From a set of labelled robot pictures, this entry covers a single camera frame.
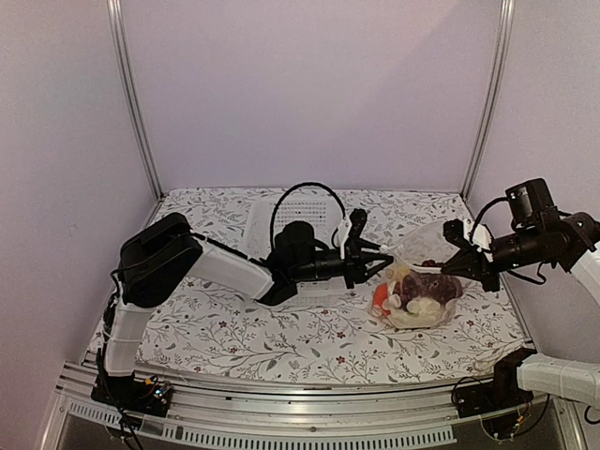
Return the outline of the orange mini pumpkin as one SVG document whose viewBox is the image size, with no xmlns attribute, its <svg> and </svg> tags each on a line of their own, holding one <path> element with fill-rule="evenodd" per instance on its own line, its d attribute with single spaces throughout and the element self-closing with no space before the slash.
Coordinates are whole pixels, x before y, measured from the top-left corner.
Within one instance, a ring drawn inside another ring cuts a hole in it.
<svg viewBox="0 0 600 450">
<path fill-rule="evenodd" d="M 378 319 L 385 319 L 400 312 L 399 295 L 389 289 L 387 283 L 378 286 L 373 294 L 370 313 Z"/>
</svg>

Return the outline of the clear zip top bag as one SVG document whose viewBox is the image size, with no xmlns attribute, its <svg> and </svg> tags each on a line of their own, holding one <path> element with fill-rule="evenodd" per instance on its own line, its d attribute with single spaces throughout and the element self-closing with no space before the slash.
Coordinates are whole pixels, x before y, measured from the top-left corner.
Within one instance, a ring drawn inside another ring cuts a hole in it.
<svg viewBox="0 0 600 450">
<path fill-rule="evenodd" d="M 443 238 L 443 222 L 423 225 L 388 249 L 393 263 L 373 294 L 369 313 L 395 329 L 428 329 L 449 323 L 463 294 L 457 277 L 442 273 L 455 248 Z"/>
</svg>

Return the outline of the dark red grape bunch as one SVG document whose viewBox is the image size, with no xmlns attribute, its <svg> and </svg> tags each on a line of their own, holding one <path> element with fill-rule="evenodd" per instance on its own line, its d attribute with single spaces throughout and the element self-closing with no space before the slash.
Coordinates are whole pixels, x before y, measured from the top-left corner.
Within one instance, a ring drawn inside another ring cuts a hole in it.
<svg viewBox="0 0 600 450">
<path fill-rule="evenodd" d="M 389 289 L 399 295 L 401 309 L 417 297 L 427 297 L 439 302 L 442 306 L 463 295 L 463 287 L 457 277 L 444 275 L 441 266 L 400 264 L 393 280 L 388 284 Z"/>
</svg>

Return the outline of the white cauliflower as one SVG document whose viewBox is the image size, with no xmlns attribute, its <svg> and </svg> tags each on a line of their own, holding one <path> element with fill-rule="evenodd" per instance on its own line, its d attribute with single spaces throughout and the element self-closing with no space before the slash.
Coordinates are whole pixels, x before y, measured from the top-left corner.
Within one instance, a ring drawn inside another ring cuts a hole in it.
<svg viewBox="0 0 600 450">
<path fill-rule="evenodd" d="M 445 309 L 437 301 L 427 297 L 417 297 L 405 309 L 394 309 L 388 320 L 396 328 L 429 328 L 437 325 L 444 316 Z"/>
</svg>

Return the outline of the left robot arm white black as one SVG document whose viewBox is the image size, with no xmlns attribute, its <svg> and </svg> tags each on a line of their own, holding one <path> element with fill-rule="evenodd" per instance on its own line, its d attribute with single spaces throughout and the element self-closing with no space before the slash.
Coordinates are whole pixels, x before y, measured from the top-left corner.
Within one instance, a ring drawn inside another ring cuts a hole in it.
<svg viewBox="0 0 600 450">
<path fill-rule="evenodd" d="M 296 296 L 301 283 L 342 278 L 352 289 L 394 260 L 362 238 L 366 221 L 362 209 L 343 219 L 335 247 L 318 240 L 308 222 L 290 222 L 274 236 L 264 259 L 192 231 L 180 213 L 139 232 L 121 247 L 120 262 L 110 273 L 114 291 L 104 313 L 104 342 L 97 358 L 99 373 L 106 375 L 104 393 L 120 407 L 139 399 L 139 386 L 130 377 L 143 331 L 185 278 L 216 283 L 269 307 Z"/>
</svg>

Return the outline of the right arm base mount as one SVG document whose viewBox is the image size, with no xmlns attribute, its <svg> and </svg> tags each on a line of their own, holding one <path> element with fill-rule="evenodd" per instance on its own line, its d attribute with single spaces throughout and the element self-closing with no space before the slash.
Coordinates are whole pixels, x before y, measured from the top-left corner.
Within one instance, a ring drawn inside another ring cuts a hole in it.
<svg viewBox="0 0 600 450">
<path fill-rule="evenodd" d="M 451 401 L 460 418 L 482 416 L 506 409 L 507 415 L 490 417 L 482 421 L 483 430 L 494 440 L 512 440 L 529 414 L 534 394 L 518 385 L 517 369 L 536 351 L 521 348 L 498 360 L 489 382 L 463 377 L 453 387 Z"/>
</svg>

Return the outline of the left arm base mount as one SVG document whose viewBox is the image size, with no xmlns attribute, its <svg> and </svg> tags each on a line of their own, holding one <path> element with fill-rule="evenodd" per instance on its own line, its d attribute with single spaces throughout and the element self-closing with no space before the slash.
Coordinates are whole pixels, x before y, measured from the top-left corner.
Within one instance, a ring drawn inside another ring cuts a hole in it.
<svg viewBox="0 0 600 450">
<path fill-rule="evenodd" d="M 126 377 L 98 374 L 91 399 L 126 412 L 166 417 L 173 397 L 173 386 L 160 382 L 156 376 L 136 380 L 132 373 Z"/>
</svg>

